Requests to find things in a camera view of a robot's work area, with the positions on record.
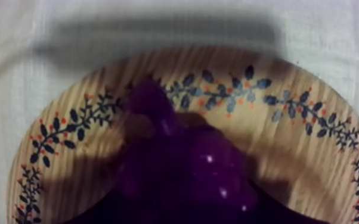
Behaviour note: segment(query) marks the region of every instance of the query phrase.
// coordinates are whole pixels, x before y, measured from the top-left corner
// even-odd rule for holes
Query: white cloth
[[[21,138],[53,98],[106,62],[189,44],[284,58],[359,114],[358,0],[0,0],[0,223]]]

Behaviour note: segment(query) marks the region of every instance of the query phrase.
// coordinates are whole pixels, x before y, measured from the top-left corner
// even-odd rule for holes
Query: orange painted dot
[[[198,100],[197,104],[202,107],[205,105],[205,101],[200,99],[200,100]]]

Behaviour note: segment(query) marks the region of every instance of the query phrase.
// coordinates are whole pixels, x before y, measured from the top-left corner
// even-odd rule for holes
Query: wooden plate
[[[60,223],[113,186],[114,157],[146,123],[122,112],[131,85],[153,78],[189,124],[202,116],[249,155],[273,197],[330,223],[359,223],[359,117],[307,71],[241,49],[177,48],[103,67],[55,99],[25,134],[11,168],[8,223]]]

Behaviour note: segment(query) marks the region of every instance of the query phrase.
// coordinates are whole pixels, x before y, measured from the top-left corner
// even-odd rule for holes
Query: blue painted leaf
[[[56,136],[53,136],[53,142],[54,143],[60,143],[60,139]]]
[[[318,124],[320,124],[321,127],[327,127],[327,121],[322,117],[318,118]]]
[[[39,146],[39,143],[36,140],[32,141],[33,147],[37,148]]]
[[[53,127],[55,130],[60,130],[60,119],[58,119],[58,117],[54,118]]]
[[[273,116],[271,117],[271,121],[277,122],[281,119],[282,116],[283,116],[283,112],[281,110],[276,110]]]
[[[268,105],[276,105],[278,103],[277,97],[271,95],[264,96],[263,101]]]
[[[326,136],[326,134],[327,134],[327,129],[322,129],[319,132],[317,132],[317,137],[321,138]]]
[[[299,101],[300,102],[306,102],[306,100],[308,100],[309,98],[309,91],[305,91],[300,97],[299,97]]]
[[[50,167],[49,157],[43,156],[43,163],[45,164],[46,167]]]
[[[46,126],[44,124],[41,124],[41,132],[42,132],[42,135],[44,137],[47,136],[47,129],[46,129]]]
[[[293,105],[289,105],[288,114],[291,119],[295,118],[296,111],[295,111],[295,107]]]
[[[189,74],[187,75],[184,80],[182,81],[182,85],[184,86],[190,86],[192,85],[193,81],[195,80],[195,75],[194,74]]]
[[[223,84],[219,84],[219,85],[217,86],[217,90],[220,91],[220,94],[225,94],[226,91],[227,91],[227,88],[226,88]]]
[[[50,145],[44,145],[44,148],[48,153],[54,154],[54,149]]]
[[[306,134],[307,134],[307,135],[311,135],[311,134],[312,134],[312,130],[313,130],[312,124],[311,124],[311,123],[306,123],[305,130],[306,130]]]
[[[302,110],[301,116],[303,119],[306,119],[308,117],[308,107],[304,107]]]
[[[37,153],[33,153],[31,156],[30,156],[30,163],[36,163],[39,159],[39,155]]]
[[[25,209],[26,209],[27,212],[31,212],[32,211],[32,206],[28,204]]]
[[[190,100],[189,100],[189,96],[188,95],[184,95],[183,97],[182,97],[182,100],[181,100],[181,108],[182,109],[188,109],[189,108],[189,102],[190,102]]]
[[[355,222],[359,221],[359,216],[354,219]]]
[[[259,89],[266,89],[271,85],[271,80],[269,79],[261,79],[256,84]]]
[[[67,147],[67,148],[70,148],[70,149],[74,149],[75,148],[75,143],[70,141],[70,140],[65,140],[64,141],[64,145]]]
[[[211,110],[214,106],[216,106],[216,98],[211,97],[205,107],[206,109]]]
[[[33,207],[35,212],[37,212],[39,214],[41,213],[41,210],[39,209],[39,207],[36,204],[32,204],[32,207]]]
[[[284,96],[284,99],[285,99],[285,100],[291,99],[291,91],[289,91],[289,90],[284,90],[283,96]]]
[[[229,97],[229,99],[227,101],[227,112],[228,113],[234,112],[236,104],[237,104],[237,101],[236,101],[235,97]]]
[[[249,92],[248,95],[246,96],[246,100],[248,100],[249,102],[255,102],[255,100],[256,100],[255,93]]]
[[[24,196],[20,195],[20,199],[22,202],[28,203],[28,200]]]
[[[202,71],[202,78],[208,83],[214,82],[213,74],[209,70]]]
[[[251,80],[253,79],[253,75],[255,74],[255,69],[253,68],[253,66],[248,66],[245,70],[245,78],[246,80]]]
[[[322,106],[323,106],[322,102],[317,102],[317,103],[314,104],[313,110],[314,111],[319,111],[322,108]]]
[[[74,132],[76,130],[76,125],[67,125],[68,132]]]
[[[36,218],[33,219],[33,222],[34,222],[34,223],[41,223],[41,222],[42,222],[42,219],[36,217]]]
[[[195,96],[195,97],[199,97],[201,95],[203,95],[203,91],[197,87],[193,87],[191,90],[190,90],[190,94],[192,96]]]
[[[18,214],[20,214],[21,216],[25,216],[25,213],[23,210],[21,210],[20,208],[18,208]]]
[[[78,140],[82,141],[85,138],[85,130],[83,128],[78,129],[76,135],[78,136]]]
[[[335,119],[337,118],[337,114],[336,113],[332,113],[329,117],[329,123],[332,124],[334,123]]]
[[[242,83],[238,78],[233,78],[233,87],[235,89],[242,89]]]

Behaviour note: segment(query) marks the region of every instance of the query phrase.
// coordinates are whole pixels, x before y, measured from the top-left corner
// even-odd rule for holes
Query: wood grain
[[[359,134],[354,137],[359,117],[351,106],[331,87],[284,61],[242,49],[189,47],[143,54],[105,66],[51,102],[23,137],[14,159],[7,188],[8,223],[24,219],[30,223],[61,223],[83,213],[107,194],[113,186],[111,169],[123,144],[151,133],[147,121],[119,109],[125,105],[129,84],[136,85],[146,77],[161,79],[185,122],[195,125],[205,120],[245,152],[253,179],[279,201],[330,223],[354,223],[359,219],[359,170],[355,171],[356,165],[352,164],[359,162]],[[110,115],[108,121],[100,125],[100,119],[95,122],[91,118],[86,129],[78,118],[75,131],[54,135],[58,143],[48,137],[75,124],[71,111],[77,111],[80,117],[85,101],[96,110],[98,94],[103,97],[106,91],[112,99],[106,98],[105,104],[118,105],[115,112],[111,108],[105,113],[97,111],[103,118]],[[316,110],[319,102],[322,106]],[[56,118],[58,130],[50,127]],[[46,135],[42,134],[42,126],[47,129]],[[79,129],[84,132],[81,141]],[[352,142],[357,142],[356,149],[349,146],[351,141],[344,136],[348,133]],[[36,162],[31,163],[37,152],[33,141],[44,142],[53,151],[43,146]],[[75,147],[70,149],[69,144],[60,143],[63,141]],[[346,146],[341,148],[338,141],[346,142]],[[48,158],[49,167],[43,157]],[[43,190],[31,193],[36,200],[31,203],[23,194],[23,186],[29,188],[28,179],[36,169],[40,171],[39,180],[31,179],[31,191],[37,183]],[[28,178],[24,170],[29,170]]]

